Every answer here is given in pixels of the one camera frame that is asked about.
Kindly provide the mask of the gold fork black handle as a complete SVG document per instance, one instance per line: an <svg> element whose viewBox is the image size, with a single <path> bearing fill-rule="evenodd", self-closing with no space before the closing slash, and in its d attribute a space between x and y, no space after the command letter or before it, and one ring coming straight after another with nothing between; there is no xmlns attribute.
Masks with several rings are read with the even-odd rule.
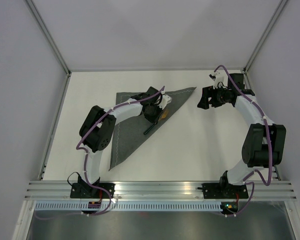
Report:
<svg viewBox="0 0 300 240"><path fill-rule="evenodd" d="M153 123L150 127L148 127L144 132L143 132L143 135L147 135L158 123L159 123L159 121L161 121L161 120L163 120L163 119L165 119L166 117L167 117L167 115L168 115L168 113L169 113L169 110L168 109L166 109L163 113L162 113L162 115L159 117L159 119L158 119L158 121L156 122L156 123Z"/></svg>

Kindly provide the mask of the grey cloth napkin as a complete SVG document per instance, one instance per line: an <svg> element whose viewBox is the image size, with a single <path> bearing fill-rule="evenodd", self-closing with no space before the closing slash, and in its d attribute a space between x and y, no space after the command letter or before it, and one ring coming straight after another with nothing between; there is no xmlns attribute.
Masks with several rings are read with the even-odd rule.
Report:
<svg viewBox="0 0 300 240"><path fill-rule="evenodd" d="M109 169L123 163L130 157L143 143L145 143L161 126L165 124L192 96L195 87L188 87L175 91L168 91L167 95L172 98L167 105L167 116L161 119L147 134L144 134L151 126L143 115L134 116L119 124L114 128L112 136L112 146Z"/></svg>

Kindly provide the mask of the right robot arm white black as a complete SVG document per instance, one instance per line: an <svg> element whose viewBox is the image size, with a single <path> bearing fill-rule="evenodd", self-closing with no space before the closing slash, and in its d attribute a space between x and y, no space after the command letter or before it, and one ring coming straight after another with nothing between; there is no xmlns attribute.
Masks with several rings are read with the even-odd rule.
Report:
<svg viewBox="0 0 300 240"><path fill-rule="evenodd" d="M287 130L284 125L276 124L267 118L261 109L252 89L245 87L242 73L224 76L214 71L209 77L213 85L202 89L198 108L207 110L231 104L249 126L242 149L241 160L220 177L218 183L204 184L201 189L207 193L213 189L225 198L231 197L236 190L246 191L248 180L258 174L262 183L269 186L272 182L272 169L283 158Z"/></svg>

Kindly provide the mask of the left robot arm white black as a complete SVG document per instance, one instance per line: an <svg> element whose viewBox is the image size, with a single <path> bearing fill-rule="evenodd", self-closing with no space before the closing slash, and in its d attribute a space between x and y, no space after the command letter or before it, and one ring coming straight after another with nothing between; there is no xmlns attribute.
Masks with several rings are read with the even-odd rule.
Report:
<svg viewBox="0 0 300 240"><path fill-rule="evenodd" d="M104 149L109 145L115 127L120 123L143 115L152 124L157 124L171 98L160 90L149 87L146 92L131 96L123 103L110 108L93 106L84 120L77 150L85 152L83 175L76 172L77 182L71 184L70 198L93 199L112 195L100 184L100 164Z"/></svg>

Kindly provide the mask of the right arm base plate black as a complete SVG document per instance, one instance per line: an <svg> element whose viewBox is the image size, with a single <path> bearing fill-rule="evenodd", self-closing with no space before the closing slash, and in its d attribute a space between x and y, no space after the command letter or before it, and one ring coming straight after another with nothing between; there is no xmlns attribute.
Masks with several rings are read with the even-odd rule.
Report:
<svg viewBox="0 0 300 240"><path fill-rule="evenodd" d="M226 184L221 186L220 183L203 183L202 187L198 187L198 190L202 190L204 199L248 199L249 194L245 185L233 185Z"/></svg>

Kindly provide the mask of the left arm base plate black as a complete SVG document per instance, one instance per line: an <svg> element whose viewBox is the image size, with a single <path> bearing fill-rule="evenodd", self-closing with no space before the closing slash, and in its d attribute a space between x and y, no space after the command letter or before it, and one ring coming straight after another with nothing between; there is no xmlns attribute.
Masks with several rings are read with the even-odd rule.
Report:
<svg viewBox="0 0 300 240"><path fill-rule="evenodd" d="M71 199L109 199L109 195L102 189L105 189L110 197L114 196L115 184L102 182L98 188L89 186L86 182L75 182L70 191Z"/></svg>

